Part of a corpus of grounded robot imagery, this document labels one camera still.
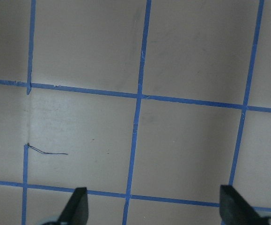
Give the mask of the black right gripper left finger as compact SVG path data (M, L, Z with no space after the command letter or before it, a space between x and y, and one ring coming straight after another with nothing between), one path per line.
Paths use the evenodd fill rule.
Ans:
M74 190L65 208L57 219L58 225L86 225L89 217L86 187Z

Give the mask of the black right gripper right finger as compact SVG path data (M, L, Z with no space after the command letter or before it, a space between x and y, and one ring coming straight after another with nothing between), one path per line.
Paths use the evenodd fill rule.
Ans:
M271 217L260 216L231 185L220 186L219 213L226 225L271 225Z

